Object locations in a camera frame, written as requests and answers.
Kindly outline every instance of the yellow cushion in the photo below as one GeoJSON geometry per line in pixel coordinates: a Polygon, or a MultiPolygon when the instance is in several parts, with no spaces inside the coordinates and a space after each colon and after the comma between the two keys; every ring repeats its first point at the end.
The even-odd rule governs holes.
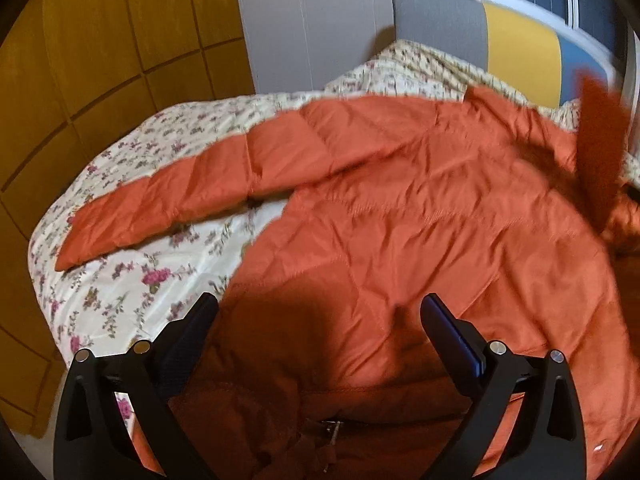
{"type": "Polygon", "coordinates": [[[489,43],[487,70],[535,104],[560,104],[562,61],[555,31],[504,7],[484,3],[489,43]]]}

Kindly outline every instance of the blue gripper pad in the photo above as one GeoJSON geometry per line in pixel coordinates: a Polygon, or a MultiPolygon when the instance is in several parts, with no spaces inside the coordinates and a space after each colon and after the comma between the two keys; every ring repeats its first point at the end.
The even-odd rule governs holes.
{"type": "Polygon", "coordinates": [[[437,294],[422,300],[420,321],[459,393],[477,396],[486,367],[484,338],[471,323],[453,317],[437,294]]]}

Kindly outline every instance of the metal screw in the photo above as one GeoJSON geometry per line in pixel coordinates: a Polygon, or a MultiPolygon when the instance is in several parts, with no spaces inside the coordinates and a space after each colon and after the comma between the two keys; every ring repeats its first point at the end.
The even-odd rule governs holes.
{"type": "Polygon", "coordinates": [[[76,352],[76,361],[78,361],[79,363],[84,363],[90,355],[91,352],[89,352],[86,348],[78,350],[78,352],[76,352]]]}
{"type": "Polygon", "coordinates": [[[550,356],[556,363],[564,362],[564,354],[559,350],[552,350],[550,356]]]}
{"type": "Polygon", "coordinates": [[[491,341],[489,349],[491,350],[491,352],[498,355],[504,355],[507,353],[507,345],[505,345],[502,341],[491,341]]]}
{"type": "Polygon", "coordinates": [[[149,341],[138,341],[133,345],[133,351],[136,354],[146,354],[151,349],[151,343],[149,341]]]}

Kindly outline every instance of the wooden wardrobe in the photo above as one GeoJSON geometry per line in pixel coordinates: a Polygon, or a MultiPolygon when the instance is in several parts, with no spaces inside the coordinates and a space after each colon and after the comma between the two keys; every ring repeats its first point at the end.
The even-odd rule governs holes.
{"type": "Polygon", "coordinates": [[[0,413],[41,436],[65,368],[28,240],[102,150],[179,102],[252,94],[238,0],[30,0],[0,45],[0,413]]]}

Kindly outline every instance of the floral bedsheet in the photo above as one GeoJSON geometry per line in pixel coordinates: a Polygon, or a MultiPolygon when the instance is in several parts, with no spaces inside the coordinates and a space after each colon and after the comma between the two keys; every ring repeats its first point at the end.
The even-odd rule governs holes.
{"type": "MultiPolygon", "coordinates": [[[[155,339],[205,291],[221,298],[244,249],[281,215],[287,201],[243,206],[224,218],[181,225],[135,248],[69,272],[55,272],[60,245],[74,213],[84,203],[313,99],[374,92],[462,100],[469,84],[491,86],[527,105],[522,94],[466,62],[417,43],[398,41],[324,91],[186,103],[146,120],[84,168],[31,237],[33,286],[67,365],[80,348],[90,348],[96,355],[116,354],[136,340],[155,339]]],[[[569,130],[577,125],[577,102],[539,110],[569,130]]],[[[127,400],[119,397],[118,402],[123,416],[131,419],[127,400]]]]}

